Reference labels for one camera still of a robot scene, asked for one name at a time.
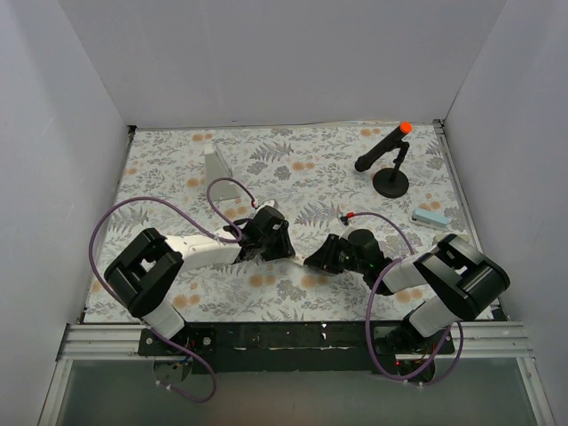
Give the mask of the white staple box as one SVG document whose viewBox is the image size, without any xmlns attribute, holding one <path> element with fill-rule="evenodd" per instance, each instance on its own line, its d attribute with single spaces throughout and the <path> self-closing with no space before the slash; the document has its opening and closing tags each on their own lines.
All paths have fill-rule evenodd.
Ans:
<svg viewBox="0 0 568 426">
<path fill-rule="evenodd" d="M 288 259 L 294 264 L 304 266 L 305 256 L 293 256 Z"/>
</svg>

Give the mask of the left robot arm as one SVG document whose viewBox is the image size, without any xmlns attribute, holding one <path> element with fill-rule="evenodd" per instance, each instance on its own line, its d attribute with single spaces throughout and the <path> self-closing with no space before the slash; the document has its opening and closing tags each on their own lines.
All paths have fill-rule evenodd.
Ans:
<svg viewBox="0 0 568 426">
<path fill-rule="evenodd" d="M 142 231 L 107 267 L 104 280 L 134 318 L 158 332 L 158 344 L 171 355 L 188 346 L 185 321 L 167 300 L 181 273 L 218 264 L 237 264 L 260 257 L 263 261 L 296 255 L 288 234 L 289 223 L 274 207 L 265 205 L 252 218 L 226 226 L 214 236 L 164 236 L 154 228 Z"/>
</svg>

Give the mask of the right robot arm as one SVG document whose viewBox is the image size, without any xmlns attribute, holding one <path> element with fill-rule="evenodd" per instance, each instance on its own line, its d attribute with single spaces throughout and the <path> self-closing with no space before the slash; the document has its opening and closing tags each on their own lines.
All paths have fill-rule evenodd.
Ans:
<svg viewBox="0 0 568 426">
<path fill-rule="evenodd" d="M 359 273 L 374 295 L 392 296 L 424 285 L 433 290 L 431 299 L 375 340 L 380 353 L 425 351 L 438 331 L 455 321 L 474 320 L 510 286 L 500 266 L 452 233 L 429 251 L 395 264 L 371 231 L 352 228 L 342 235 L 328 235 L 304 265 L 331 274 Z"/>
</svg>

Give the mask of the black round microphone stand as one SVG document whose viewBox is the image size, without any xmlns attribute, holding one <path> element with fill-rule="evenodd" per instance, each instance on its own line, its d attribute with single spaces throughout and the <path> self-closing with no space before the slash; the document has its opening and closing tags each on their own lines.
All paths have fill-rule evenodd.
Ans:
<svg viewBox="0 0 568 426">
<path fill-rule="evenodd" d="M 406 158 L 409 144 L 401 142 L 393 168 L 379 170 L 373 177 L 373 187 L 381 195 L 389 199 L 397 199 L 406 194 L 409 181 L 400 166 Z"/>
</svg>

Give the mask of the floral patterned table mat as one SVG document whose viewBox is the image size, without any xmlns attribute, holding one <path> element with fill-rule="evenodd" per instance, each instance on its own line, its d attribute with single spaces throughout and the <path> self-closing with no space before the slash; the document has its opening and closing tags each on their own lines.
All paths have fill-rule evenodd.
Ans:
<svg viewBox="0 0 568 426">
<path fill-rule="evenodd" d="M 414 209 L 449 219 L 447 231 L 469 235 L 454 189 L 446 151 L 434 127 L 418 124 L 407 140 L 402 164 L 410 186 L 396 200 L 379 195 L 373 172 L 358 173 L 357 158 L 391 131 L 390 125 L 277 127 L 203 130 L 137 130 L 130 145 L 116 200 L 120 207 L 100 233 L 97 267 L 104 271 L 144 229 L 164 235 L 192 235 L 199 226 L 215 231 L 226 219 L 253 213 L 252 201 L 275 200 L 289 221 L 300 256 L 313 253 L 339 217 L 355 212 L 353 224 L 371 230 L 383 252 L 406 256 L 432 246 L 435 229 L 411 222 Z M 203 148 L 214 143 L 233 172 L 207 186 Z M 239 197 L 212 201 L 211 187 L 230 181 Z M 169 300 L 189 322 L 262 320 L 399 320 L 428 300 L 426 286 L 393 296 L 370 296 L 355 273 L 327 275 L 288 260 L 252 260 L 214 265 L 180 274 Z"/>
</svg>

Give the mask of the grey metronome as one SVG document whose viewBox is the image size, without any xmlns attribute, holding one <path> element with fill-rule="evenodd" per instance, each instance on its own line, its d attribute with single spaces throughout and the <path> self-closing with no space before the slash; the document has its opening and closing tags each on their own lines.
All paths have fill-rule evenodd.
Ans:
<svg viewBox="0 0 568 426">
<path fill-rule="evenodd" d="M 232 169 L 214 143 L 206 144 L 203 153 L 207 186 L 210 186 L 218 178 L 231 178 L 233 176 Z M 212 201 L 234 200 L 239 195 L 239 187 L 230 181 L 219 181 L 209 191 L 209 198 Z"/>
</svg>

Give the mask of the black microphone orange tip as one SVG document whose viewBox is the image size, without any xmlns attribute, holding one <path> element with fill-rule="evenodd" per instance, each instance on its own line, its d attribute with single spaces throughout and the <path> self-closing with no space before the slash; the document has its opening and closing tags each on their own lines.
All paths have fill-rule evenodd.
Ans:
<svg viewBox="0 0 568 426">
<path fill-rule="evenodd" d="M 382 155 L 397 149 L 398 156 L 394 163 L 398 167 L 404 161 L 409 149 L 409 143 L 404 140 L 404 137 L 408 135 L 412 129 L 413 127 L 410 122 L 402 122 L 366 154 L 361 155 L 355 161 L 355 170 L 357 172 L 367 171 Z"/>
</svg>

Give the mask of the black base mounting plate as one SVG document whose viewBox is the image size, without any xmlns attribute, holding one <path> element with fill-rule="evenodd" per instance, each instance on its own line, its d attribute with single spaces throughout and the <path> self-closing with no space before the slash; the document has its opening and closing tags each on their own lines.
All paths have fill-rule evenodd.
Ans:
<svg viewBox="0 0 568 426">
<path fill-rule="evenodd" d="M 188 349 L 217 373 L 378 372 L 362 320 L 188 323 L 171 340 L 175 346 L 145 329 L 138 341 L 138 355 L 182 359 Z"/>
</svg>

